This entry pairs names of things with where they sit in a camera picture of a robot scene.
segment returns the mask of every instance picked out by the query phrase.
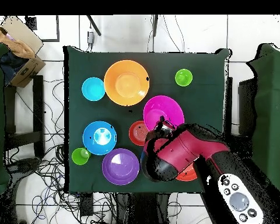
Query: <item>dark green tablecloth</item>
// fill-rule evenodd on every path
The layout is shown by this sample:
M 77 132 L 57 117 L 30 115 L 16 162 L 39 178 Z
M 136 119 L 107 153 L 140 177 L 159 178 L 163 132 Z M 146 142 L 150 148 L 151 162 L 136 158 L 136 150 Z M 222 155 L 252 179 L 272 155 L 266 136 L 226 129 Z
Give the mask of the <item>dark green tablecloth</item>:
M 176 100 L 184 112 L 185 122 L 211 125 L 218 130 L 223 126 L 224 60 L 227 49 L 217 54 L 180 53 L 86 53 L 67 47 L 69 66 L 69 191 L 70 192 L 201 192 L 198 179 L 189 182 L 170 181 L 154 183 L 140 170 L 138 177 L 129 185 L 117 186 L 108 182 L 102 173 L 104 156 L 92 155 L 89 161 L 78 166 L 71 160 L 74 149 L 82 147 L 84 129 L 93 121 L 106 121 L 117 132 L 115 148 L 133 151 L 140 160 L 142 147 L 134 145 L 128 130 L 132 123 L 143 120 L 145 103 L 153 96 L 167 95 Z M 88 101 L 83 97 L 82 83 L 89 77 L 102 80 L 107 69 L 119 60 L 134 60 L 148 72 L 150 85 L 148 94 L 138 104 L 123 107 L 112 102 L 108 96 L 99 101 Z M 193 74 L 190 86 L 181 87 L 174 81 L 181 68 Z

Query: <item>red bowl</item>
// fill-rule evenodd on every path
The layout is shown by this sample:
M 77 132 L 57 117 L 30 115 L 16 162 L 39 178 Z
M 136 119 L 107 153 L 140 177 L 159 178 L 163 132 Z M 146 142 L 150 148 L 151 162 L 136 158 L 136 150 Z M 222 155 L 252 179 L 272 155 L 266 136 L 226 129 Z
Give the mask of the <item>red bowl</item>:
M 137 121 L 131 125 L 128 131 L 128 136 L 133 144 L 144 146 L 147 133 L 148 129 L 145 126 L 144 121 Z
M 187 166 L 177 177 L 180 181 L 191 181 L 197 179 L 196 172 L 193 168 L 193 162 Z

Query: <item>white control panel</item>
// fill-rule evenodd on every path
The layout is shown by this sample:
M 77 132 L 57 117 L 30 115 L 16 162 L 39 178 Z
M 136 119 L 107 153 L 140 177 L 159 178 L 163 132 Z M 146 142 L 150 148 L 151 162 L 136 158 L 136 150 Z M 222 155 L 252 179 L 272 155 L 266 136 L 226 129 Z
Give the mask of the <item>white control panel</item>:
M 230 173 L 223 174 L 218 180 L 218 187 L 239 224 L 263 224 L 263 211 L 240 178 Z

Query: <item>lime green bowl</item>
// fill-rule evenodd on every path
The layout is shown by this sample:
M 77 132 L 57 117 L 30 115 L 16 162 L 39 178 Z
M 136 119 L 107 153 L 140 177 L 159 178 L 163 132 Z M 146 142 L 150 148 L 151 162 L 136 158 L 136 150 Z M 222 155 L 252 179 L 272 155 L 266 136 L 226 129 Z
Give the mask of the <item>lime green bowl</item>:
M 72 152 L 72 161 L 77 165 L 84 165 L 90 158 L 91 153 L 85 148 L 78 148 Z
M 188 86 L 192 82 L 192 79 L 193 75 L 188 69 L 180 69 L 176 72 L 175 81 L 182 87 Z

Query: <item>floor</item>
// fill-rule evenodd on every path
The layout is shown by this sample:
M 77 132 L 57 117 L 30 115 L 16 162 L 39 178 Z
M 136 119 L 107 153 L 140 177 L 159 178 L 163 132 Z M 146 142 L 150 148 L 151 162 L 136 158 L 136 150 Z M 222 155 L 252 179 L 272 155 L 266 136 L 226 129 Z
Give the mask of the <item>floor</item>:
M 94 33 L 94 52 L 147 52 L 152 51 L 152 39 L 149 35 L 152 31 L 151 15 L 114 15 L 114 16 L 92 16 L 100 29 L 102 35 L 99 37 Z M 261 43 L 274 43 L 280 48 L 280 15 L 161 15 L 157 24 L 157 34 L 155 37 L 154 52 L 169 52 L 183 49 L 183 39 L 180 30 L 183 32 L 184 50 L 192 53 L 214 53 L 220 48 L 232 50 L 229 62 L 229 76 L 233 77 L 233 106 L 232 106 L 232 132 L 238 134 L 239 126 L 239 105 L 237 87 L 240 81 L 253 77 L 251 69 L 245 64 L 255 57 L 257 47 Z M 55 16 L 37 17 L 37 35 L 41 39 L 56 39 Z M 57 120 L 62 113 L 62 105 L 52 95 L 54 90 L 56 98 L 64 101 L 64 87 L 62 83 L 62 66 L 64 55 L 62 46 L 75 46 L 85 51 L 88 49 L 87 32 L 90 23 L 86 16 L 59 16 L 59 42 L 46 42 L 38 56 L 45 61 L 46 66 L 39 75 L 44 76 L 44 101 L 45 105 L 45 125 L 46 133 L 55 133 L 54 124 L 51 121 Z M 33 107 L 31 97 L 31 82 L 25 88 L 18 88 L 17 91 L 24 101 Z M 24 103 L 16 99 L 16 131 L 18 133 L 32 131 L 33 115 Z M 58 120 L 58 126 L 64 127 L 63 115 Z M 54 136 L 56 144 L 63 143 L 60 136 Z M 53 146 L 53 141 L 45 143 L 46 149 Z M 16 159 L 28 158 L 33 154 L 33 146 L 26 145 L 20 148 L 20 152 L 15 155 Z M 46 185 L 36 174 L 22 180 L 17 197 L 16 209 L 19 219 L 27 220 L 30 224 L 36 217 L 33 212 L 39 204 L 40 197 L 44 195 Z M 100 199 L 101 195 L 95 193 L 95 199 Z M 212 224 L 208 217 L 199 194 L 174 193 L 170 196 L 168 212 L 171 217 L 170 224 Z M 103 200 L 95 203 L 97 210 L 101 210 Z M 44 206 L 46 218 L 36 219 L 34 224 L 48 224 L 48 219 L 54 216 L 58 205 L 48 204 Z M 51 224 L 79 224 L 73 215 L 65 209 L 58 211 Z

